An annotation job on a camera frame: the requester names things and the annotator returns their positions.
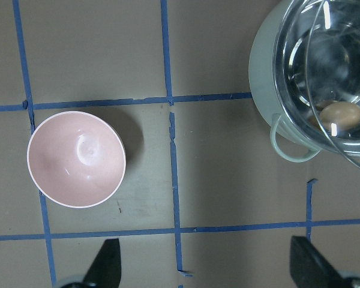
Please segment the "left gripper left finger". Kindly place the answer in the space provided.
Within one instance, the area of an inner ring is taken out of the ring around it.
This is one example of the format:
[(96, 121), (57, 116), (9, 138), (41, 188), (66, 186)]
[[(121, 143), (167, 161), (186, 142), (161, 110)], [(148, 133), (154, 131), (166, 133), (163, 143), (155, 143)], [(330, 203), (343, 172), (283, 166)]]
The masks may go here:
[(79, 280), (61, 280), (57, 287), (115, 287), (122, 277), (121, 247), (119, 239), (103, 242), (86, 274)]

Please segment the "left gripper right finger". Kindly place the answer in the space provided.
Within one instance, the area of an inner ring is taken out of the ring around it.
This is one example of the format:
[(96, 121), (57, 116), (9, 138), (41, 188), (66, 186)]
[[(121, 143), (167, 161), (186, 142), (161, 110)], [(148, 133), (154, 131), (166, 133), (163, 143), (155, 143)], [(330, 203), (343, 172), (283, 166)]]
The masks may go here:
[(337, 271), (304, 236), (292, 236), (290, 276), (298, 288), (360, 287), (360, 276)]

